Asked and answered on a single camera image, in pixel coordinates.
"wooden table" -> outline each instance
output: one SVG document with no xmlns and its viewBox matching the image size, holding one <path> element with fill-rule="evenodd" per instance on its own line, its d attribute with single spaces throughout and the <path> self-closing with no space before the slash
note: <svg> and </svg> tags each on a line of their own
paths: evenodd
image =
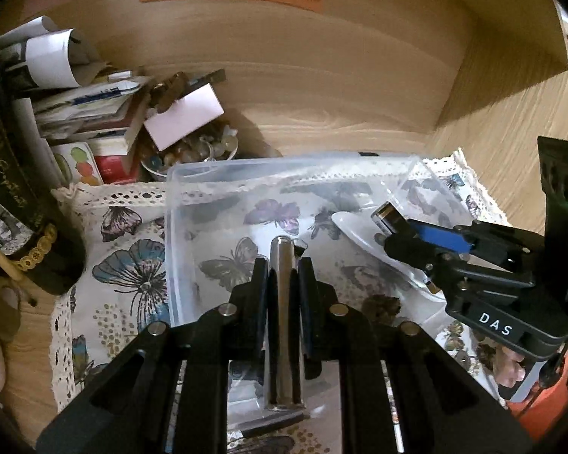
<svg viewBox="0 0 568 454">
<path fill-rule="evenodd" d="M 226 68 L 217 93 L 242 140 L 284 154 L 440 157 L 461 146 L 509 221 L 541 231 L 536 137 L 568 139 L 568 25 L 551 0 L 521 11 L 515 3 L 325 0 L 312 14 L 247 0 L 72 0 L 47 14 L 84 31 L 117 66 L 158 76 Z M 5 0 L 0 33 L 18 24 L 21 7 Z M 34 294 L 39 305 L 23 307 L 5 348 L 2 396 L 31 441 L 55 414 L 53 297 Z"/>
</svg>

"butterfly print tablecloth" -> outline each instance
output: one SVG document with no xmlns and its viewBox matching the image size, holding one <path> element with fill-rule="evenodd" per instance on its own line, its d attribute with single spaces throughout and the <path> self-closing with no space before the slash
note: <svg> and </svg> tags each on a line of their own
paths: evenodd
<svg viewBox="0 0 568 454">
<path fill-rule="evenodd" d="M 427 162 L 473 216 L 506 224 L 504 214 L 479 185 L 461 152 Z M 83 186 L 58 194 L 64 210 L 83 228 L 88 248 L 85 273 L 70 293 L 58 300 L 54 312 L 56 329 L 51 356 L 53 389 L 59 409 L 147 324 L 169 320 L 164 188 L 161 183 Z M 429 188 L 411 182 L 403 189 L 408 191 L 417 209 L 430 210 L 422 199 Z M 306 193 L 314 203 L 310 209 L 295 201 L 300 199 L 298 192 L 284 192 L 257 200 L 250 210 L 241 211 L 243 223 L 239 230 L 223 234 L 218 243 L 215 240 L 203 243 L 208 233 L 186 234 L 194 244 L 197 291 L 202 307 L 224 302 L 231 288 L 248 281 L 255 257 L 268 254 L 268 241 L 281 233 L 293 238 L 300 235 L 307 244 L 306 254 L 315 262 L 318 279 L 334 285 L 339 298 L 358 309 L 368 295 L 390 294 L 394 290 L 415 292 L 397 273 L 367 258 L 330 220 L 337 210 L 356 208 L 357 194 L 362 198 L 363 191 L 367 191 L 366 186 L 350 183 L 343 183 L 336 197 L 314 190 Z M 212 209 L 198 211 L 197 216 L 200 223 L 208 225 L 223 213 L 236 213 L 236 210 L 242 208 L 235 199 L 220 200 Z M 326 267 L 322 264 L 324 260 L 329 260 L 329 266 L 337 271 L 321 272 L 319 268 Z M 410 314 L 412 309 L 404 307 L 400 312 L 400 316 Z M 487 361 L 491 350 L 486 344 L 478 343 L 467 327 L 452 323 L 437 336 L 437 341 L 480 383 L 493 390 L 492 381 L 479 361 L 479 358 Z M 309 420 L 252 442 L 231 434 L 232 452 L 339 452 L 337 382 L 336 366 L 326 366 L 322 377 L 307 390 Z"/>
</svg>

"metal cylinder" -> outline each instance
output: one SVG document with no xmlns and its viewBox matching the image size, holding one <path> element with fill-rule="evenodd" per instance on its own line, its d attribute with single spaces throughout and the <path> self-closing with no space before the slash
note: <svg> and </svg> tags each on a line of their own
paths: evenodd
<svg viewBox="0 0 568 454">
<path fill-rule="evenodd" d="M 265 407 L 303 408 L 303 351 L 294 243 L 271 241 L 265 350 Z"/>
</svg>

